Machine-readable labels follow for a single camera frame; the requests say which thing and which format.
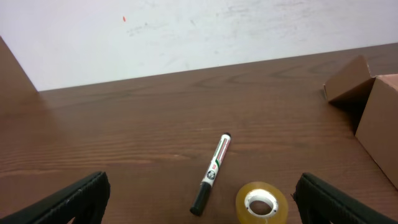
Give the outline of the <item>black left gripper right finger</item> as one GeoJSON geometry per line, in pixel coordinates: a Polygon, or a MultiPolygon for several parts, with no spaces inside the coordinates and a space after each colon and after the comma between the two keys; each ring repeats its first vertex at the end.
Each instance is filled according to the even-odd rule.
{"type": "Polygon", "coordinates": [[[397,224],[311,173],[303,173],[292,195],[302,223],[397,224]]]}

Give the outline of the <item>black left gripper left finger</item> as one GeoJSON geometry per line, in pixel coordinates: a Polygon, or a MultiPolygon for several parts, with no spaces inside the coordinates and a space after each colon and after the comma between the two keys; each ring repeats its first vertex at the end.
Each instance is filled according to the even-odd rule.
{"type": "Polygon", "coordinates": [[[109,197],[108,176],[99,171],[2,218],[1,223],[101,223],[109,197]]]}

